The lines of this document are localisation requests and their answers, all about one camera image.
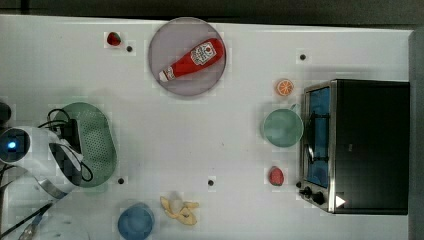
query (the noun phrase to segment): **red strawberry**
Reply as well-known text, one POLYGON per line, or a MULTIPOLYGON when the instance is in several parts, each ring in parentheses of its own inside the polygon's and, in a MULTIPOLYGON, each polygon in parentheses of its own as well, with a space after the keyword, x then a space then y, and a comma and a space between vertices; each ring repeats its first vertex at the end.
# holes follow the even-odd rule
POLYGON ((112 46, 119 46, 121 44, 121 37, 116 32, 111 32, 107 36, 107 43, 112 46))
POLYGON ((283 185, 284 175, 278 167, 273 166, 269 171, 269 182, 274 186, 283 185))

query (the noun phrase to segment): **cable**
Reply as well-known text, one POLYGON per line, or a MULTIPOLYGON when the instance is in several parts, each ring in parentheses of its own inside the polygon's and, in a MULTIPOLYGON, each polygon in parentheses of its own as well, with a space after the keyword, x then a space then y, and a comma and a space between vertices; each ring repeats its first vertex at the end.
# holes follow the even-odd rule
POLYGON ((81 177, 82 177, 82 180, 84 180, 85 182, 90 182, 91 180, 93 180, 94 175, 93 175, 93 172, 91 171, 91 169, 87 165, 85 165, 85 163, 83 163, 82 161, 81 162, 78 161, 77 156, 75 155, 75 153, 72 151, 72 149, 70 147, 68 147, 68 146, 66 146, 64 144, 60 144, 60 143, 58 143, 57 145, 66 147, 72 153, 72 155, 74 155, 74 158, 77 160, 77 162, 80 164, 80 167, 81 167, 81 177), (85 167, 85 169, 87 169, 87 171, 90 173, 90 178, 89 179, 86 179, 84 177, 84 175, 82 174, 82 167, 85 167))
POLYGON ((43 213, 46 212, 51 206, 53 206, 52 203, 48 203, 48 204, 44 205, 44 207, 38 209, 33 214, 29 215, 24 220, 22 220, 19 223, 17 223, 15 226, 9 228, 6 232, 2 233, 1 236, 0 236, 0 239, 3 239, 4 237, 6 237, 9 233, 13 232, 15 229, 17 229, 18 227, 20 227, 22 224, 24 224, 26 221, 30 220, 31 218, 39 215, 42 212, 43 213))
POLYGON ((87 166, 87 165, 85 165, 85 163, 83 163, 83 162, 80 162, 80 164, 81 164, 81 166, 84 166, 85 167, 85 169, 87 169, 87 171, 90 173, 90 178, 87 180, 87 179, 85 179, 84 178, 84 175, 82 175, 82 168, 81 168, 81 176, 82 176, 82 180, 84 180, 84 181, 86 181, 86 182, 90 182, 91 180, 93 180, 93 177, 94 177, 94 175, 93 175, 93 172, 91 171, 91 169, 87 166))
POLYGON ((53 128, 55 128, 55 127, 63 127, 63 126, 65 126, 64 123, 62 123, 62 124, 56 124, 56 125, 51 125, 51 126, 45 127, 45 128, 50 128, 50 130, 53 130, 53 128))
POLYGON ((4 173, 7 171, 7 170, 9 170, 9 169, 11 169, 11 168, 14 168, 15 166, 10 166, 10 165, 8 165, 8 164, 4 164, 4 166, 3 166, 3 168, 0 170, 0 185, 1 185, 1 182, 3 181, 3 175, 4 175, 4 173))
POLYGON ((47 118, 48 118, 49 121, 50 121, 50 115, 54 112, 62 112, 63 114, 65 114, 66 118, 68 118, 68 122, 71 121, 71 117, 69 116, 69 114, 61 108, 55 108, 47 114, 47 118))
MULTIPOLYGON (((68 118, 68 123, 71 121, 71 117, 69 116, 69 114, 65 111, 65 110, 63 110, 63 109, 61 109, 61 108, 55 108, 55 109, 53 109, 53 110, 51 110, 48 114, 47 114, 47 121, 48 122, 51 122, 51 117, 50 117, 50 115, 52 114, 52 113, 54 113, 54 112, 62 112, 63 114, 65 114, 65 116, 68 118)), ((52 130, 53 131, 53 129, 52 129, 53 127, 52 127, 52 125, 49 123, 49 129, 50 130, 52 130)))
POLYGON ((64 121, 64 120, 52 120, 52 121, 48 121, 48 122, 41 124, 40 126, 38 126, 38 128, 44 127, 44 126, 46 126, 47 124, 50 124, 50 123, 57 123, 57 122, 68 123, 67 121, 64 121))

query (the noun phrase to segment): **orange slice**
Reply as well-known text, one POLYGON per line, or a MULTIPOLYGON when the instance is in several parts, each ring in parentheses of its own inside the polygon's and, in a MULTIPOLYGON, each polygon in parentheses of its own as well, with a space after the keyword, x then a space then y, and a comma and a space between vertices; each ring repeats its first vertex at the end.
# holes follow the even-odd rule
POLYGON ((284 79, 277 84, 277 93, 281 96, 288 96, 293 91, 294 85, 290 80, 284 79))

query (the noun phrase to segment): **oven window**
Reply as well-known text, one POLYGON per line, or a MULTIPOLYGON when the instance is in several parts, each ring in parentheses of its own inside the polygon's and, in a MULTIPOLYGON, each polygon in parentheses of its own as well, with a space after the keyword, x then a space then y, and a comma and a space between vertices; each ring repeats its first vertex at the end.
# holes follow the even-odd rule
POLYGON ((322 88, 310 92, 306 180, 324 188, 328 187, 329 120, 330 89, 322 88))

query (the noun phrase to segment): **teal bowl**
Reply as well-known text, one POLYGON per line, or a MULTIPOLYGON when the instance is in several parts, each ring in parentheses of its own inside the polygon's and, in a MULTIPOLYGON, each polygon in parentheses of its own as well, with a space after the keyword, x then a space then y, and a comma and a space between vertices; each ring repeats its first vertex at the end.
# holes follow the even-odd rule
POLYGON ((150 235, 154 224, 152 210, 146 204, 138 203, 121 214, 118 230, 126 240, 143 240, 150 235))
POLYGON ((278 109, 267 116, 262 132, 271 144, 282 148, 290 147, 302 138, 303 122, 294 111, 278 109))

